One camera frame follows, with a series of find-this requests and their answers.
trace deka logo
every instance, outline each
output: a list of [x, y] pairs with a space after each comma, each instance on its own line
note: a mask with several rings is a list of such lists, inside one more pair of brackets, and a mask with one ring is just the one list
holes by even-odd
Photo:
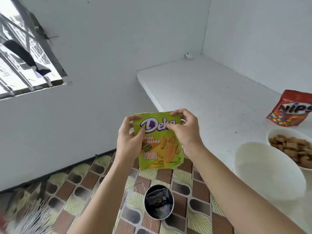
[[169, 122], [164, 117], [162, 122], [158, 122], [156, 118], [150, 117], [142, 121], [140, 124], [140, 127], [145, 125], [145, 134], [148, 134], [148, 133], [154, 132], [155, 130], [158, 130], [158, 131], [168, 130], [168, 128], [166, 128], [167, 123], [175, 124], [176, 121], [172, 120]]

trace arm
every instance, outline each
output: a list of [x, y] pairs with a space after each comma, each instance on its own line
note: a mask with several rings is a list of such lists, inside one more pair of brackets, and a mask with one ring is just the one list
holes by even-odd
[[132, 120], [140, 119], [134, 115], [126, 117], [118, 133], [117, 152], [113, 165], [102, 181], [95, 196], [68, 234], [111, 234], [122, 200], [124, 187], [134, 160], [138, 157], [145, 130], [137, 136], [129, 133]]
[[176, 133], [185, 153], [240, 234], [305, 234], [205, 148], [199, 135], [198, 120], [193, 114], [186, 109], [171, 114], [181, 114], [187, 121], [184, 125], [167, 124], [167, 127]]

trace snack bag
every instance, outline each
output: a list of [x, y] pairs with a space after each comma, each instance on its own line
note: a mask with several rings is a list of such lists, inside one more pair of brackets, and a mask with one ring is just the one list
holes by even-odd
[[267, 118], [279, 126], [298, 126], [311, 111], [312, 94], [285, 90]]
[[170, 116], [170, 113], [141, 113], [142, 118], [133, 121], [135, 135], [145, 128], [138, 157], [141, 170], [175, 168], [183, 163], [182, 145], [175, 133], [166, 128], [166, 123], [181, 124], [181, 116]]

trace bowl of snacks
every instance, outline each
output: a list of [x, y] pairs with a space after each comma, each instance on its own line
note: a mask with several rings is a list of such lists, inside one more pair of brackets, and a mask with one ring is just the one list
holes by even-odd
[[292, 129], [273, 129], [267, 142], [290, 157], [302, 170], [312, 171], [312, 138]]

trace right hand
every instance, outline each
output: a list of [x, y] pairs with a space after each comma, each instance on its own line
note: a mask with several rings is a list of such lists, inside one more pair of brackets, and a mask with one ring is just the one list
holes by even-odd
[[175, 132], [178, 140], [183, 145], [185, 154], [190, 157], [193, 155], [194, 149], [204, 146], [199, 134], [198, 119], [186, 109], [175, 110], [170, 115], [176, 116], [178, 114], [181, 115], [181, 119], [185, 120], [186, 123], [167, 123], [167, 128]]

